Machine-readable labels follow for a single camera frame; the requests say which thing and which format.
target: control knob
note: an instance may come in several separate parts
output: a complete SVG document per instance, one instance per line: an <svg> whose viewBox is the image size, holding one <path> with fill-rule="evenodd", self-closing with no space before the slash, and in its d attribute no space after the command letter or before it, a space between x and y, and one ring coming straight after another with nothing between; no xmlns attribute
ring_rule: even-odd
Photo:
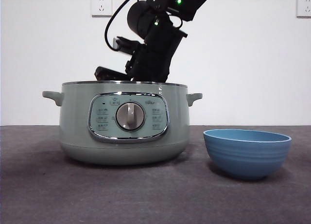
<svg viewBox="0 0 311 224"><path fill-rule="evenodd" d="M142 126L144 111L136 103L125 103L117 110L117 122L125 130L135 130Z"/></svg>

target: pot base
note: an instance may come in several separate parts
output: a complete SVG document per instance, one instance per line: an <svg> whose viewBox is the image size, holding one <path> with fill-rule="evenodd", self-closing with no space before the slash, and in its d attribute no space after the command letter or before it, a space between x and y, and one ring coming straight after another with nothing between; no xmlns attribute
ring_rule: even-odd
<svg viewBox="0 0 311 224"><path fill-rule="evenodd" d="M164 161L182 153L187 142L157 147L98 149L62 144L62 149L78 161L101 165L137 165Z"/></svg>

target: pot handle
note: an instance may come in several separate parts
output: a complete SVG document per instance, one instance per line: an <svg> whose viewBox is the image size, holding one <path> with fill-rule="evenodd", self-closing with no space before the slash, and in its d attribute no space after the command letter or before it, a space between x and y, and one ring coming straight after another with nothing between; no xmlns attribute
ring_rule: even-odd
<svg viewBox="0 0 311 224"><path fill-rule="evenodd" d="M188 106L192 106L194 101L203 98L203 94L201 93L187 94L186 98L187 98Z"/></svg>
<svg viewBox="0 0 311 224"><path fill-rule="evenodd" d="M42 96L44 98L53 99L57 106L62 106L64 93L53 92L53 91L43 91Z"/></svg>

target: gray table surface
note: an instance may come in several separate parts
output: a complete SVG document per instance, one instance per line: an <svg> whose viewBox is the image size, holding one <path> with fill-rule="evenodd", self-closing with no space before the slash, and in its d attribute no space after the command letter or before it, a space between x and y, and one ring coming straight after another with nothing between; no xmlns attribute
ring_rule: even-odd
<svg viewBox="0 0 311 224"><path fill-rule="evenodd" d="M246 182L217 169L192 126L172 160L108 167L66 157L58 126L1 127L2 224L310 224L311 126L242 127L293 138L282 168Z"/></svg>

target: green led light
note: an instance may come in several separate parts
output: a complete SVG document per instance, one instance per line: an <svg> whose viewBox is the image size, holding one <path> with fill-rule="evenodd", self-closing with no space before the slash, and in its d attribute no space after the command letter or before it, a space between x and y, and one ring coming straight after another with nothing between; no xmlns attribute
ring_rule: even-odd
<svg viewBox="0 0 311 224"><path fill-rule="evenodd" d="M176 3L179 5L181 5L182 2L183 2L182 0L176 0Z"/></svg>

